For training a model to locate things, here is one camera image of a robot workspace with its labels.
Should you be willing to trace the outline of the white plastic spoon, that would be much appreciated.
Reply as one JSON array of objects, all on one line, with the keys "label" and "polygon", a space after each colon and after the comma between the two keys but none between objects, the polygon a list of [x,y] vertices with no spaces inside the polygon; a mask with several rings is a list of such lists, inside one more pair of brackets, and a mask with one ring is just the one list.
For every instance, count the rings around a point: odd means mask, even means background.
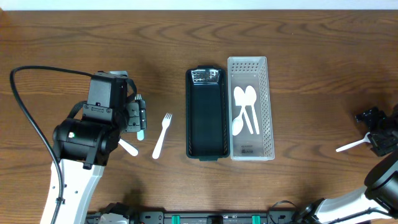
[{"label": "white plastic spoon", "polygon": [[369,134],[370,134],[370,132],[367,132],[362,139],[339,147],[338,149],[336,149],[336,152],[341,152],[341,151],[345,151],[347,149],[351,149],[352,147],[355,147],[355,146],[360,145],[362,143],[370,143],[370,140],[368,138]]},{"label": "white plastic spoon", "polygon": [[241,107],[241,111],[239,112],[239,115],[233,119],[233,123],[232,123],[232,133],[233,136],[237,136],[244,125],[244,121],[243,121],[243,112],[244,112],[244,107]]},{"label": "white plastic spoon", "polygon": [[248,113],[246,111],[246,102],[245,102],[245,92],[243,91],[243,89],[239,86],[234,88],[234,100],[235,100],[235,105],[236,106],[240,106],[240,107],[244,107],[244,112],[243,112],[243,118],[245,118],[246,120],[246,124],[248,126],[249,132],[250,134],[254,134],[254,131],[252,129],[252,125],[251,122],[249,120],[249,116]]},{"label": "white plastic spoon", "polygon": [[254,107],[255,102],[257,100],[256,91],[251,85],[248,85],[245,90],[245,95],[246,95],[246,98],[248,99],[249,105],[251,106],[252,117],[253,117],[253,121],[254,121],[254,127],[256,130],[256,134],[259,134],[259,124],[258,124],[258,120],[257,120],[256,110]]}]

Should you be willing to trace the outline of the clear white plastic basket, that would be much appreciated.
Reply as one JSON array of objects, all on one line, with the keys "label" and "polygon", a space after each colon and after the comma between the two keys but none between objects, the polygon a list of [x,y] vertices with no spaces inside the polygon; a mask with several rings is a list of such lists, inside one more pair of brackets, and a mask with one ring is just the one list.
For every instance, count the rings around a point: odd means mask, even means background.
[{"label": "clear white plastic basket", "polygon": [[[229,57],[227,76],[231,158],[236,161],[273,160],[275,158],[275,147],[267,58],[265,56]],[[254,134],[250,134],[246,120],[243,118],[244,125],[242,131],[237,136],[233,136],[233,119],[241,111],[241,107],[235,105],[234,88],[239,86],[245,92],[248,85],[251,85],[257,94],[254,107],[259,124],[259,134],[256,134],[251,106],[248,99],[245,98],[246,111]]]}]

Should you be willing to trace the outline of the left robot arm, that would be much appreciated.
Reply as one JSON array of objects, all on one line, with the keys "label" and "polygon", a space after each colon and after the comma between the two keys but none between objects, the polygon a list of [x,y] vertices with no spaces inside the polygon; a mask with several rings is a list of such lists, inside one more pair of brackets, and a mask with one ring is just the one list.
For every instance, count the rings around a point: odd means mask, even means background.
[{"label": "left robot arm", "polygon": [[56,160],[51,166],[49,194],[41,223],[84,223],[95,188],[103,176],[110,153],[118,146],[130,155],[139,151],[121,138],[125,132],[144,139],[146,103],[141,95],[126,105],[126,127],[113,128],[102,120],[75,119],[80,110],[94,109],[85,101],[77,103],[67,119],[53,133]]}]

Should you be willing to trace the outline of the white fork under arm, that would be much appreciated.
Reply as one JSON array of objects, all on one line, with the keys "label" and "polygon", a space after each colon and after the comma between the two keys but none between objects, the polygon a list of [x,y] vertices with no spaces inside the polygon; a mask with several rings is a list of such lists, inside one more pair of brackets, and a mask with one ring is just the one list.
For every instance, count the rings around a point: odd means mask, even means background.
[{"label": "white fork under arm", "polygon": [[139,151],[131,144],[129,144],[127,141],[120,139],[119,140],[119,145],[123,147],[131,156],[137,156]]}]

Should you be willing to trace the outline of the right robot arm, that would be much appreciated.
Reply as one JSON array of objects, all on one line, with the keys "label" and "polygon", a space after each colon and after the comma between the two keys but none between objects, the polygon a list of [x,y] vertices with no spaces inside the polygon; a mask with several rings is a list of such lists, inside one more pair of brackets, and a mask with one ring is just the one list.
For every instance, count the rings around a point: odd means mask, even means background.
[{"label": "right robot arm", "polygon": [[397,219],[397,106],[387,116],[377,107],[356,115],[368,127],[364,137],[336,149],[342,152],[370,143],[384,157],[366,176],[364,185],[338,198],[321,198],[297,212],[300,223],[363,223],[375,219]]}]

